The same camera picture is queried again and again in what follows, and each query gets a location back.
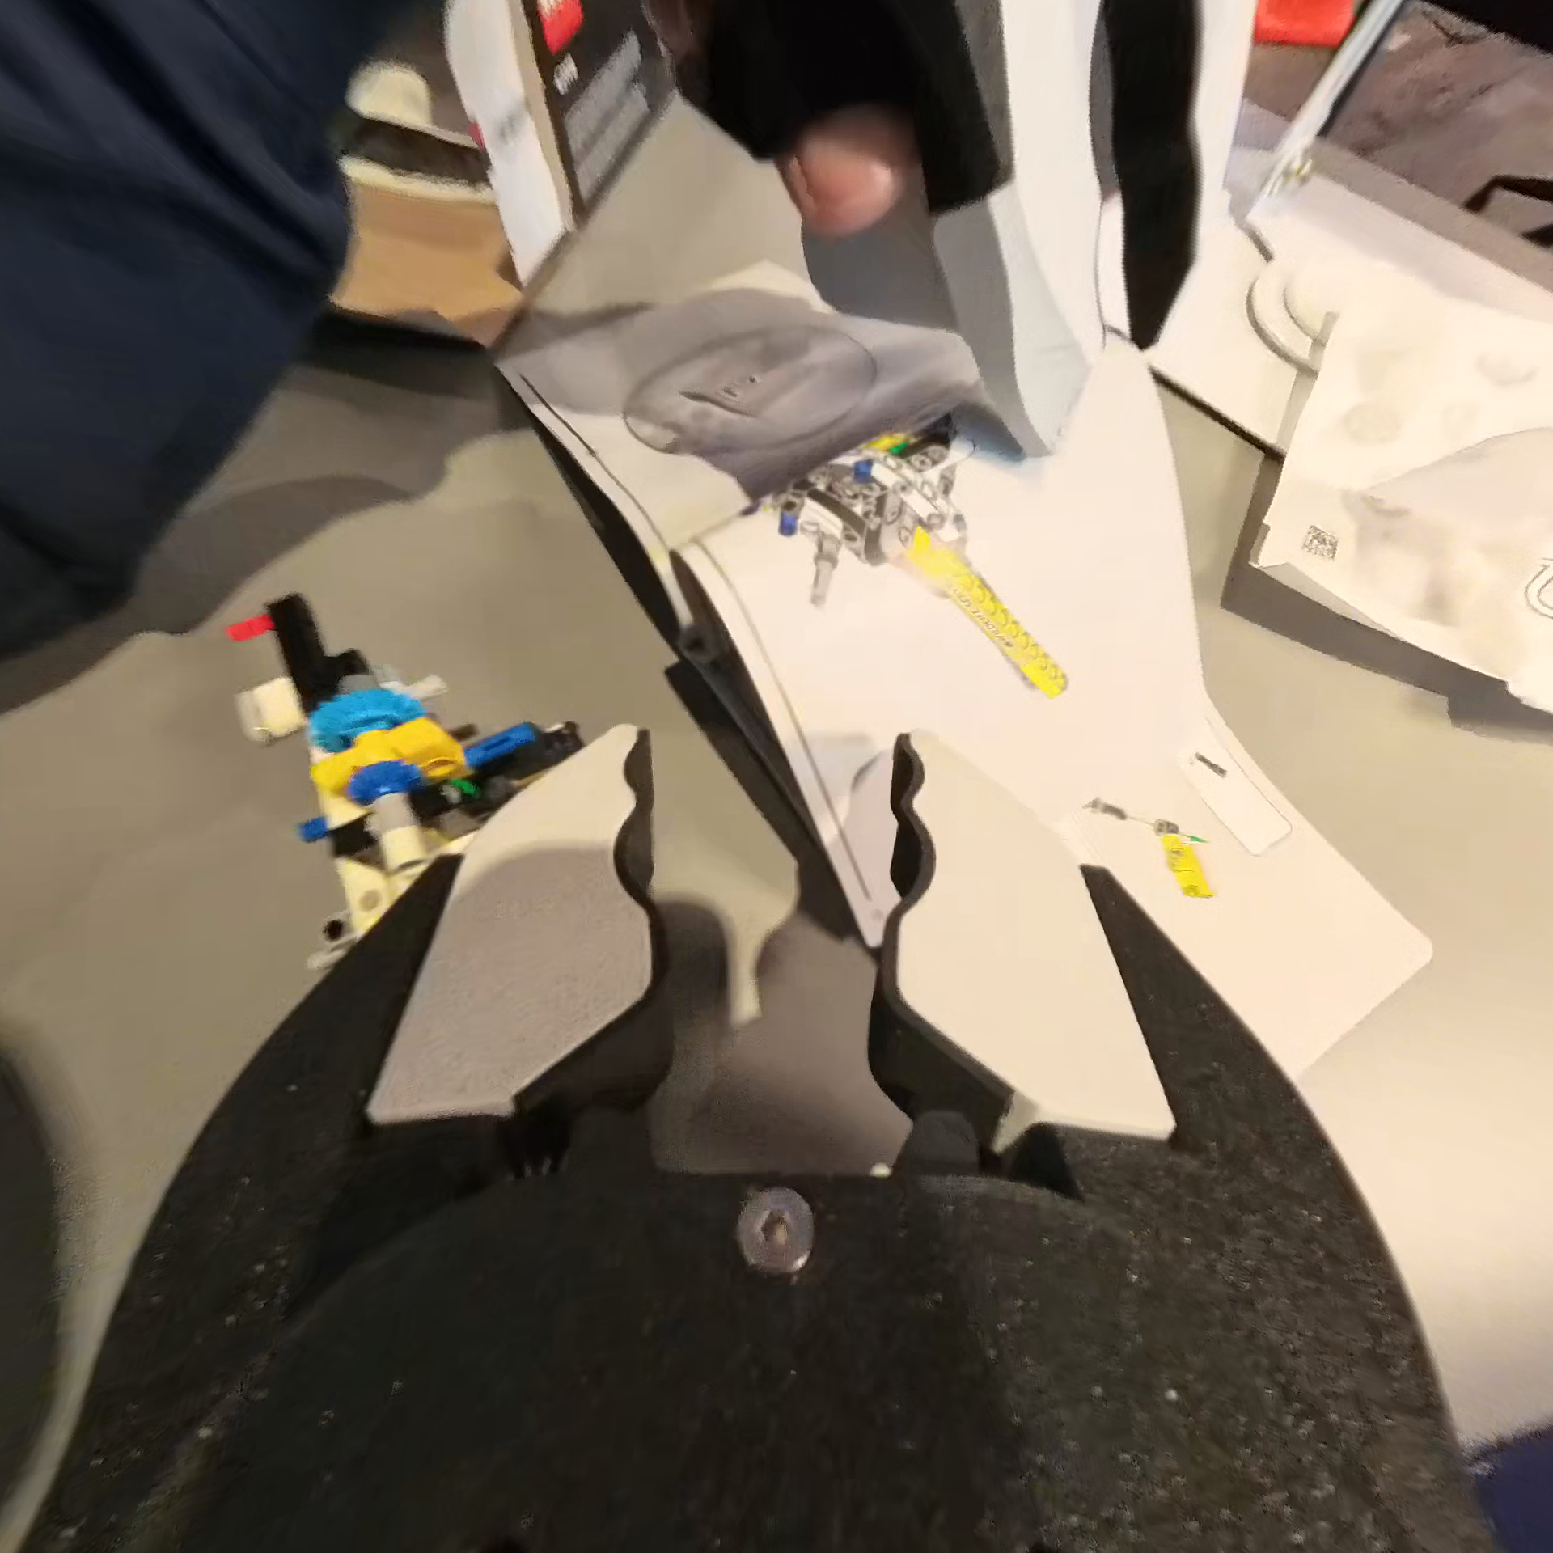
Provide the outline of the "brown cardboard box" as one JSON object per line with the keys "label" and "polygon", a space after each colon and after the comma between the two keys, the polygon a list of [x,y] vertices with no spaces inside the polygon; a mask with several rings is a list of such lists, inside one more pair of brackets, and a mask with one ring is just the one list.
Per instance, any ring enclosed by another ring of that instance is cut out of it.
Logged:
{"label": "brown cardboard box", "polygon": [[496,345],[526,309],[489,189],[350,180],[352,239],[330,302],[359,322]]}

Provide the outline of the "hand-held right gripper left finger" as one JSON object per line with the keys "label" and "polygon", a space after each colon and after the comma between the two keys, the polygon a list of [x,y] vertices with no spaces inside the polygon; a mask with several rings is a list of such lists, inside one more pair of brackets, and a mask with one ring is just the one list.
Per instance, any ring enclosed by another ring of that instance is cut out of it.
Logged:
{"label": "hand-held right gripper left finger", "polygon": [[638,1108],[668,1079],[650,733],[620,725],[505,803],[454,890],[372,1123]]}

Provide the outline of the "dark toy set box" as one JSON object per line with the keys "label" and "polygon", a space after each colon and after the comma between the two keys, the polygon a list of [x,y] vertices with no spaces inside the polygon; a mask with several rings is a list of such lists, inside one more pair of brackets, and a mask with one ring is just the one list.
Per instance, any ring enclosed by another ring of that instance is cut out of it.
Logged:
{"label": "dark toy set box", "polygon": [[674,99],[638,3],[450,3],[442,38],[520,287],[535,285]]}

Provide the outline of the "person's left hand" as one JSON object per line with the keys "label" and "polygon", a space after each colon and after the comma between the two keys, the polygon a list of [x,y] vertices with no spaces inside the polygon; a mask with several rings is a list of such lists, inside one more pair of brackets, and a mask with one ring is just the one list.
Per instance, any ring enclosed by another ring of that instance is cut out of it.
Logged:
{"label": "person's left hand", "polygon": [[884,223],[921,195],[919,143],[894,110],[840,110],[809,128],[775,162],[807,234],[840,241]]}

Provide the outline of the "partly built lego model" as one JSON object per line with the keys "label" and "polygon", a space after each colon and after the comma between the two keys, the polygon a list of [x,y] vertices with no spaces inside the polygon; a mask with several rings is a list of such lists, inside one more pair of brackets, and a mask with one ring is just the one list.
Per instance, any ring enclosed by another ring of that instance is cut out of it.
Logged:
{"label": "partly built lego model", "polygon": [[585,748],[574,724],[446,725],[433,707],[444,681],[409,681],[357,650],[332,650],[300,594],[226,626],[226,639],[269,642],[280,661],[276,677],[237,700],[245,737],[306,748],[317,812],[298,836],[330,857],[343,892],[307,962],[315,973],[359,945],[430,866],[463,853],[513,798]]}

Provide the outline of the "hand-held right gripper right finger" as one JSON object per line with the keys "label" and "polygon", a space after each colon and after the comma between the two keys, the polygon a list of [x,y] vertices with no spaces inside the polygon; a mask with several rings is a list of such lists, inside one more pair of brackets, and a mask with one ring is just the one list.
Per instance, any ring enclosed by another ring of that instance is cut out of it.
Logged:
{"label": "hand-held right gripper right finger", "polygon": [[899,903],[868,1066],[907,1117],[1010,1154],[1036,1130],[1167,1143],[1176,1117],[1065,840],[936,735],[897,740]]}

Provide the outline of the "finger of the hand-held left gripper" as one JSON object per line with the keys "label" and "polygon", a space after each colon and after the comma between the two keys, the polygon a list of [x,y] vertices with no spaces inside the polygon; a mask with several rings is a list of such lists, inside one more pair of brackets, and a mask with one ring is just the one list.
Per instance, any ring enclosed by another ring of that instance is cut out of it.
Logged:
{"label": "finger of the hand-held left gripper", "polygon": [[949,17],[969,54],[969,104],[993,132],[995,187],[940,213],[916,189],[860,236],[805,236],[803,254],[845,315],[955,330],[1004,441],[1045,457],[1104,350],[1101,4],[951,4]]}
{"label": "finger of the hand-held left gripper", "polygon": [[1252,3],[1106,3],[1104,169],[1119,206],[1127,335],[1167,330],[1230,217],[1230,160],[1252,56]]}

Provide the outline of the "orange traffic cone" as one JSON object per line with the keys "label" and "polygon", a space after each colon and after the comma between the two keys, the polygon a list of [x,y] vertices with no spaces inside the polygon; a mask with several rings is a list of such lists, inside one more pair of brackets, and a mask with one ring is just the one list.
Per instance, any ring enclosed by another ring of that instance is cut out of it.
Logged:
{"label": "orange traffic cone", "polygon": [[1334,51],[1348,40],[1365,3],[1256,3],[1258,47]]}

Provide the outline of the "lego instruction booklet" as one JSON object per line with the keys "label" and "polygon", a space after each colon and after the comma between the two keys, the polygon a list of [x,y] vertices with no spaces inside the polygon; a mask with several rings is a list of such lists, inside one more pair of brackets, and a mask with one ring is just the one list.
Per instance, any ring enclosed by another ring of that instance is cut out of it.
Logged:
{"label": "lego instruction booklet", "polygon": [[958,337],[844,315],[777,265],[535,317],[500,369],[764,722],[871,949],[901,897],[892,757],[931,733],[1108,872],[1291,1079],[1428,966],[1210,700],[1130,345],[1038,459],[1004,448]]}

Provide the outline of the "white lamp base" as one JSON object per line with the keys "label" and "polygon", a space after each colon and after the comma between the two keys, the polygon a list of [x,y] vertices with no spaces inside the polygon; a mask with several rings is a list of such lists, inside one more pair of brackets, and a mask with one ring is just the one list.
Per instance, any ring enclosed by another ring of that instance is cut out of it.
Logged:
{"label": "white lamp base", "polygon": [[1252,322],[1273,263],[1371,261],[1550,321],[1550,4],[1365,4],[1334,51],[1252,49],[1230,217],[1149,352],[1156,378],[1267,454],[1308,398]]}

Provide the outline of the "person's dark blue jacket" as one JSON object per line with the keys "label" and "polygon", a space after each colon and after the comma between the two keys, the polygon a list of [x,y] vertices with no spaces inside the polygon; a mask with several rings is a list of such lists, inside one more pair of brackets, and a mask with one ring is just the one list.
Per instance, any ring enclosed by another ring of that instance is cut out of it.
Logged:
{"label": "person's dark blue jacket", "polygon": [[350,247],[383,3],[2,6],[2,652],[117,609]]}

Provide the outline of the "crumpled white paper bag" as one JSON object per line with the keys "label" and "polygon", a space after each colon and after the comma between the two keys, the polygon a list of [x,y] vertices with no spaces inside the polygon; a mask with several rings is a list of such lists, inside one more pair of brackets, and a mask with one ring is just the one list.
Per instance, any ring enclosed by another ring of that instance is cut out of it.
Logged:
{"label": "crumpled white paper bag", "polygon": [[1250,313],[1310,378],[1256,568],[1550,714],[1550,322],[1361,260],[1273,263]]}

